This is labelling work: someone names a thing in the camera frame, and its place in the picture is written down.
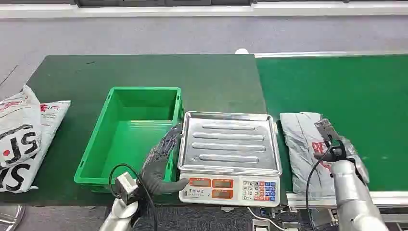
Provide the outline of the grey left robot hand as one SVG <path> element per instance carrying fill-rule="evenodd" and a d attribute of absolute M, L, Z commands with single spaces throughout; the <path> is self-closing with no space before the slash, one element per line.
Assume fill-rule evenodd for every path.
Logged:
<path fill-rule="evenodd" d="M 177 193 L 189 183 L 187 178 L 181 178 L 176 182 L 163 181 L 170 153 L 180 140 L 181 135 L 182 125 L 176 124 L 150 150 L 140 172 L 141 179 L 149 193 L 154 195 Z"/>

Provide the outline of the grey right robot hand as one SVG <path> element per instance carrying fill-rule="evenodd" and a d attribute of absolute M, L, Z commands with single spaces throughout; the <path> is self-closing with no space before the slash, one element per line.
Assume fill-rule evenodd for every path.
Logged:
<path fill-rule="evenodd" d="M 339 136 L 338 139 L 330 138 L 324 140 L 326 150 L 323 153 L 315 151 L 314 157 L 319 161 L 334 163 L 340 160 L 347 160 L 354 164 L 357 177 L 364 183 L 370 182 L 369 173 L 361 160 L 356 148 L 349 139 Z"/>

